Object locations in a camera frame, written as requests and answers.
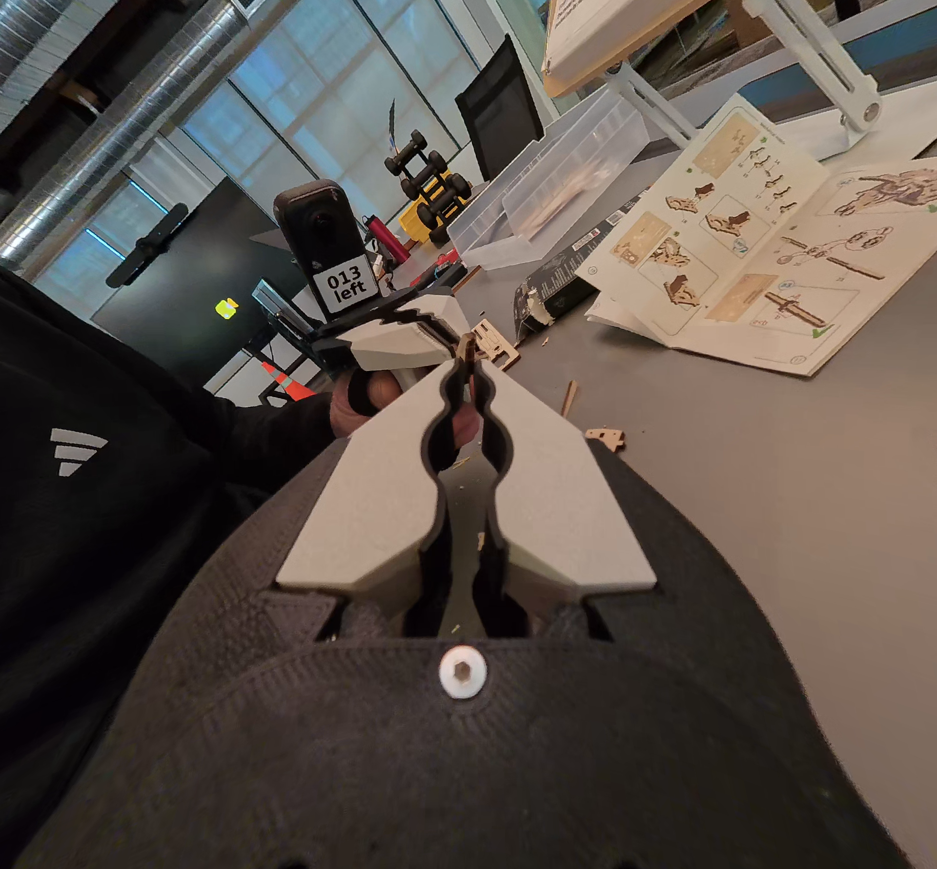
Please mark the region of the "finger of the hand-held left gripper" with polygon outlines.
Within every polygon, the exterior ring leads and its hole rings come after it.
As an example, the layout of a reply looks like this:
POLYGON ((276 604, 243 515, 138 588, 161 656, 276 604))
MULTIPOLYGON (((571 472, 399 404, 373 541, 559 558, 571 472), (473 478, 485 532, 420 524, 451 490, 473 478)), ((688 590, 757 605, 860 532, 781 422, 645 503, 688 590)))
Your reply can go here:
POLYGON ((465 314, 449 293, 423 293, 397 309, 397 321, 413 322, 446 344, 459 344, 470 331, 465 314))
POLYGON ((349 349, 367 372, 431 369, 451 360, 455 331, 442 321, 369 321, 349 332, 349 349))

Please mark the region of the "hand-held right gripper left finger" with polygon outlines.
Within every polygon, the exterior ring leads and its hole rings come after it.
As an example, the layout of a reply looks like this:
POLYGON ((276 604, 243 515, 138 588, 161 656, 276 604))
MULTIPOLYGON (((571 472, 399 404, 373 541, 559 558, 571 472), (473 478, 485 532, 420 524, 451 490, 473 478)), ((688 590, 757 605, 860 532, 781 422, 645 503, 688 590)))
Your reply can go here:
POLYGON ((445 603, 452 534, 439 475, 457 458, 461 402, 462 365, 444 362, 350 437, 279 587, 371 601, 392 617, 445 603))

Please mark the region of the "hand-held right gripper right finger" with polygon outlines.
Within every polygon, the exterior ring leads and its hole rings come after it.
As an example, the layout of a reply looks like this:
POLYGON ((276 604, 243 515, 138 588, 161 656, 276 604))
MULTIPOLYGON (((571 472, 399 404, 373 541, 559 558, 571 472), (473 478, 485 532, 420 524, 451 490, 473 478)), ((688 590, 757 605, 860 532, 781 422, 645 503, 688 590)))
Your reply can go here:
POLYGON ((476 574, 484 621, 647 592, 657 576, 583 433, 490 362, 476 365, 483 454, 496 471, 476 574))

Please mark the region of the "person's left forearm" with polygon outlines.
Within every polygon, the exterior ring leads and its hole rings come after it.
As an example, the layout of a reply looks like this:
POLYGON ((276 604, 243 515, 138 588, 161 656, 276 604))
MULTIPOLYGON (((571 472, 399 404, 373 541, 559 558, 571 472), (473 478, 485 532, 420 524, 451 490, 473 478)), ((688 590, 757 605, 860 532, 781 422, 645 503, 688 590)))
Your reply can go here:
POLYGON ((335 439, 331 392, 280 408, 239 407, 208 394, 220 477, 266 494, 287 485, 335 439))

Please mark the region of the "person's left hand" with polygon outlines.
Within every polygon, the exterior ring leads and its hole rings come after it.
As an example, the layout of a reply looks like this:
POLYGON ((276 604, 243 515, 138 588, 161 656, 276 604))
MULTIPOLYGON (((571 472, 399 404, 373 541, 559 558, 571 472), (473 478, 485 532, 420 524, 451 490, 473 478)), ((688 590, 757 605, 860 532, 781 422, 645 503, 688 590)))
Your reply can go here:
MULTIPOLYGON (((402 394, 392 371, 343 372, 334 380, 330 402, 330 423, 334 436, 350 436, 402 394)), ((457 450, 476 438, 480 421, 472 404, 463 403, 453 415, 453 441, 457 450)))

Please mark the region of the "red cylinder bottle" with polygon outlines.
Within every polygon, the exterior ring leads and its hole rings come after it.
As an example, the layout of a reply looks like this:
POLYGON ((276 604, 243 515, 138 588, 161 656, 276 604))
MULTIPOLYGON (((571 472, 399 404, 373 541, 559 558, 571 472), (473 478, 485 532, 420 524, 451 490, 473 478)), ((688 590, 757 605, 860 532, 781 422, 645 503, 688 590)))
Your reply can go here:
POLYGON ((382 245, 397 265, 402 265, 408 261, 408 249, 378 216, 372 215, 366 217, 363 221, 370 235, 382 245))

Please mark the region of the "clear plastic bin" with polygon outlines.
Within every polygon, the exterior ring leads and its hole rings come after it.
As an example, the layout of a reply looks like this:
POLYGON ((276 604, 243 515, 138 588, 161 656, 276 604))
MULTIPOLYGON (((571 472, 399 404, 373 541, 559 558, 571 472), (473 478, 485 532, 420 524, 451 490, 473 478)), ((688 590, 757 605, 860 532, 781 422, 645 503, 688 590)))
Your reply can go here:
POLYGON ((563 224, 559 227, 561 235, 549 234, 545 240, 535 239, 529 243, 510 229, 503 200, 582 115, 595 104, 604 107, 605 99, 615 96, 622 98, 615 90, 604 88, 575 105, 546 128, 542 140, 529 143, 479 194, 471 198, 466 210, 450 226, 451 242, 467 267, 495 269, 539 261, 591 209, 613 182, 575 221, 569 222, 567 227, 563 224))
POLYGON ((532 243, 582 214, 650 138, 641 113, 615 96, 595 104, 504 196, 512 232, 532 243))

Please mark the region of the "rack of black dumbbells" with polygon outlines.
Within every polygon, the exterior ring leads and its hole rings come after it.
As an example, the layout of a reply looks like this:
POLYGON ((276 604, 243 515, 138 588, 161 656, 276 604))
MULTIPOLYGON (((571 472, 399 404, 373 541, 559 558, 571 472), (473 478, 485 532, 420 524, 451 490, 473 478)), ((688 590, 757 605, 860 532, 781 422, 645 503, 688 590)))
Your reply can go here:
POLYGON ((427 139, 416 129, 384 165, 399 179, 404 196, 415 204, 416 218, 428 231, 428 241, 438 248, 450 243, 450 226, 468 206, 471 183, 451 172, 442 155, 428 149, 427 139))

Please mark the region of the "orange traffic cone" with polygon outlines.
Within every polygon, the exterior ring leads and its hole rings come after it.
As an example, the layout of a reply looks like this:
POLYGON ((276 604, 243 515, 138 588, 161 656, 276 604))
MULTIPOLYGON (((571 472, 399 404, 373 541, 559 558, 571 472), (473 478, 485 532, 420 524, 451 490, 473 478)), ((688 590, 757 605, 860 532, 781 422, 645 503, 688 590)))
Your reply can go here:
POLYGON ((264 371, 271 375, 274 382, 268 385, 264 392, 259 395, 263 404, 269 405, 270 398, 274 396, 290 402, 298 402, 316 396, 313 390, 297 382, 286 371, 276 368, 274 364, 266 361, 262 361, 261 364, 264 371))

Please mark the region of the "black cardboard box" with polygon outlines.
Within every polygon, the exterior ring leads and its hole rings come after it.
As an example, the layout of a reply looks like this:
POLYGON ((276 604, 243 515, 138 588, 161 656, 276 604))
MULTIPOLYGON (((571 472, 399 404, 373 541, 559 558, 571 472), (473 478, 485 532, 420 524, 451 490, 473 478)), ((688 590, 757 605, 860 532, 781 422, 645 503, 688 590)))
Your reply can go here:
POLYGON ((543 332, 582 301, 598 294, 597 288, 577 275, 577 270, 627 216, 640 196, 609 214, 575 242, 558 251, 525 277, 513 295, 514 342, 543 332))

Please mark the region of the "large black display screen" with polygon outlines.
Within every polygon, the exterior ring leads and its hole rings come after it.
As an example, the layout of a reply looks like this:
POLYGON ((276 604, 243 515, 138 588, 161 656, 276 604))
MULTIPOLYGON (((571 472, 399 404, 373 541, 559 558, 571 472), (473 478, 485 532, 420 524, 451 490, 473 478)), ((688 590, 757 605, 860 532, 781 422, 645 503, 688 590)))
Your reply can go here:
POLYGON ((306 287, 288 250, 254 241, 274 223, 225 179, 186 218, 140 277, 114 292, 92 321, 170 371, 203 386, 261 333, 260 280, 287 298, 306 287))

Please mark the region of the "person's black jacket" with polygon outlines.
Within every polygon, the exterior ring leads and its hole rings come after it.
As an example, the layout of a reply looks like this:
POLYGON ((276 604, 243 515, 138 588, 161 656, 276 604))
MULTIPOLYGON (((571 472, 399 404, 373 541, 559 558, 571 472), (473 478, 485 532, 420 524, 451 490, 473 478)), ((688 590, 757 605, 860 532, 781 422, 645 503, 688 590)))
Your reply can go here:
POLYGON ((273 494, 220 477, 201 386, 2 269, 1 847, 81 769, 181 592, 273 494))

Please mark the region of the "instruction booklet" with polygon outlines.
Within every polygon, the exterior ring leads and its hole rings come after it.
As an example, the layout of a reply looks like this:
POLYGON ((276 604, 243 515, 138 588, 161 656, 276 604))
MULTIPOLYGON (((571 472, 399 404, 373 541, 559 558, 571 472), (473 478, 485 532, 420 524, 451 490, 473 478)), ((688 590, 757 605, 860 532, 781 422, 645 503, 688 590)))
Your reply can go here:
POLYGON ((576 270, 590 319, 812 376, 935 254, 935 158, 832 172, 739 94, 576 270))

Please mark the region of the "white stand with wooden board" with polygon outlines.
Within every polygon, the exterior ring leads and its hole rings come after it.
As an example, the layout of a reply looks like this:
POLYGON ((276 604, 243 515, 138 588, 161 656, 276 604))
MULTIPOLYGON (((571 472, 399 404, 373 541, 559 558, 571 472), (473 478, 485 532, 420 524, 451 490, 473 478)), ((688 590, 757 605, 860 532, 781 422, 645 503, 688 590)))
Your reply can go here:
MULTIPOLYGON (((628 56, 653 37, 670 30, 709 0, 687 0, 668 15, 654 20, 639 35, 621 43, 596 67, 577 73, 576 79, 551 77, 543 62, 545 90, 551 97, 567 94, 606 72, 615 63, 620 67, 607 79, 611 90, 629 101, 647 121, 679 149, 686 148, 699 130, 666 100, 628 63, 628 56)), ((863 73, 846 53, 844 46, 812 9, 807 0, 741 0, 752 18, 762 20, 791 53, 794 61, 833 102, 840 127, 828 130, 811 151, 820 159, 846 152, 874 130, 884 106, 883 96, 871 75, 863 73)), ((552 28, 557 0, 550 0, 546 43, 552 28)))

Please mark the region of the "teal desk mat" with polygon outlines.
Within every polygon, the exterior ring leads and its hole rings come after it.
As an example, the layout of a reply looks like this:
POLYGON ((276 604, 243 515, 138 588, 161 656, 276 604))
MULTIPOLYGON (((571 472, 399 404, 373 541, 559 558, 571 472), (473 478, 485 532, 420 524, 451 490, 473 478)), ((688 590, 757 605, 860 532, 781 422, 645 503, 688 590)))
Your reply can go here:
MULTIPOLYGON (((936 75, 936 9, 930 8, 844 44, 860 69, 886 90, 936 75)), ((738 90, 747 102, 780 123, 826 110, 833 102, 799 63, 750 82, 738 90)))

